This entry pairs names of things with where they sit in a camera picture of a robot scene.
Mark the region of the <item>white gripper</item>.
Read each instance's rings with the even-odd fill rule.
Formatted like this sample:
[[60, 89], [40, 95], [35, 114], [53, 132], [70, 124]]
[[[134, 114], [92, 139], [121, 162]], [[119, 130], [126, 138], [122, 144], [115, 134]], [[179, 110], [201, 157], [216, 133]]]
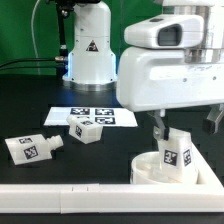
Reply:
[[156, 140], [169, 139], [165, 109], [200, 105], [212, 105], [203, 130], [216, 134], [224, 117], [224, 53], [216, 63], [193, 64], [182, 50], [130, 47], [120, 58], [116, 97], [130, 111], [149, 111]]

